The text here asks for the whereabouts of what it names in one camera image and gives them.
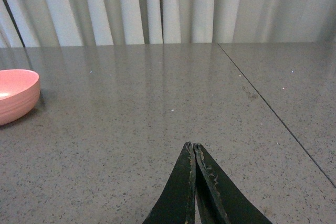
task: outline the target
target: bowl rim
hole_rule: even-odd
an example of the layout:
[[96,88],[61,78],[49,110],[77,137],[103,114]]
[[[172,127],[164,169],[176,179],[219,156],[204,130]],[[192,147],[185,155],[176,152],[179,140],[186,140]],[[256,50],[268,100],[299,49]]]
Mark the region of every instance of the bowl rim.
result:
[[28,89],[30,89],[31,87],[36,85],[36,83],[38,83],[38,81],[40,79],[40,75],[37,72],[35,72],[33,70],[30,70],[30,69],[4,69],[4,70],[0,70],[0,73],[2,73],[2,72],[25,72],[25,73],[30,73],[32,76],[35,77],[35,79],[34,79],[34,81],[32,81],[32,83],[29,86],[25,87],[25,89],[22,89],[21,91],[19,91],[17,93],[13,93],[13,94],[11,94],[7,97],[4,97],[2,99],[0,98],[0,102],[5,102],[9,98],[12,98],[12,97],[14,97],[18,94],[21,94],[21,93],[27,91]]

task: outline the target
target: table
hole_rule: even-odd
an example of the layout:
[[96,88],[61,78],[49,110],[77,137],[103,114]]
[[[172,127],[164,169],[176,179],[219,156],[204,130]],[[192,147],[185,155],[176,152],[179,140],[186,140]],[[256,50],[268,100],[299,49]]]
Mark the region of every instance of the table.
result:
[[[41,96],[26,116],[0,126],[0,222],[142,223],[191,141],[273,223],[334,223],[334,166],[296,131],[315,132],[293,100],[314,100],[298,88],[309,83],[299,69],[313,61],[313,77],[321,76],[314,87],[331,88],[318,106],[334,106],[334,46],[1,49],[0,69],[37,71]],[[295,78],[279,79],[293,63]],[[300,91],[290,103],[289,89]],[[315,111],[330,130],[315,143],[333,150],[335,115]]]

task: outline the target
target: gray speckled countertop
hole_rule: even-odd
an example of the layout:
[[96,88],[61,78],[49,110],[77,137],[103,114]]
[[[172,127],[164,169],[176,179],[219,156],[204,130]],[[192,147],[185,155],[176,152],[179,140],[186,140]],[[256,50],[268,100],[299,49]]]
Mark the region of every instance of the gray speckled countertop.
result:
[[[26,116],[0,126],[0,223],[142,223],[187,141],[202,143],[273,223],[334,223],[336,189],[320,169],[332,178],[334,166],[306,147],[314,162],[295,139],[302,136],[291,120],[314,132],[297,120],[304,109],[291,103],[295,116],[282,115],[289,97],[267,88],[279,85],[286,62],[304,69],[316,61],[312,82],[330,73],[318,106],[329,106],[332,64],[314,59],[310,44],[221,46],[244,74],[218,44],[1,49],[0,69],[37,71],[41,96]],[[260,80],[263,71],[273,78]],[[286,88],[297,82],[307,80]],[[268,90],[264,99],[292,134],[250,83]],[[297,99],[315,98],[298,90]],[[315,114],[335,134],[326,125],[335,114]],[[330,137],[322,143],[333,146]]]

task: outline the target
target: pink bowl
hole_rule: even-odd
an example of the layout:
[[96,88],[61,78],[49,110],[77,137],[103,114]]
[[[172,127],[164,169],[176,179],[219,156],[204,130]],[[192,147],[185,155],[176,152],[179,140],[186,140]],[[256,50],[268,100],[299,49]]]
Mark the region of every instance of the pink bowl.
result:
[[39,96],[38,73],[25,69],[0,71],[0,125],[27,114]]

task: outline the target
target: white curtain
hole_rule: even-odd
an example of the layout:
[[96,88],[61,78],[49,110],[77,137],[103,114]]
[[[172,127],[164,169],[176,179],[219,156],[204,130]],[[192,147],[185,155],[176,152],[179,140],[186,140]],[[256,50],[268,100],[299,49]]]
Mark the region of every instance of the white curtain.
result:
[[0,47],[312,42],[335,35],[336,0],[0,0]]

